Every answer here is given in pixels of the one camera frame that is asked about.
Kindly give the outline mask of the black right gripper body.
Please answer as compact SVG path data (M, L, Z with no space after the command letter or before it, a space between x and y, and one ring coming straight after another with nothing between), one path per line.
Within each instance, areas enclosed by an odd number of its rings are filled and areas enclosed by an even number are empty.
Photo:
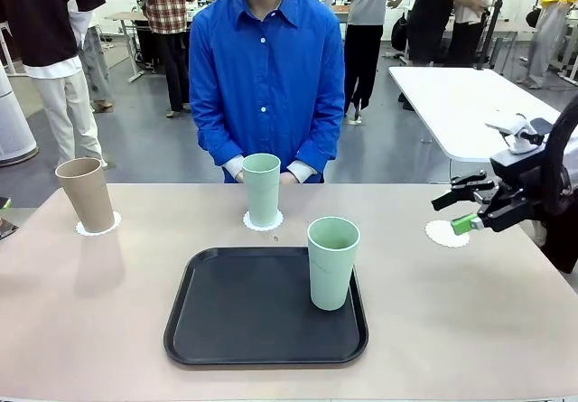
M492 206L507 214L507 219L538 220L542 197L541 166L545 148L514 154L504 150L490 158L498 177L499 190Z

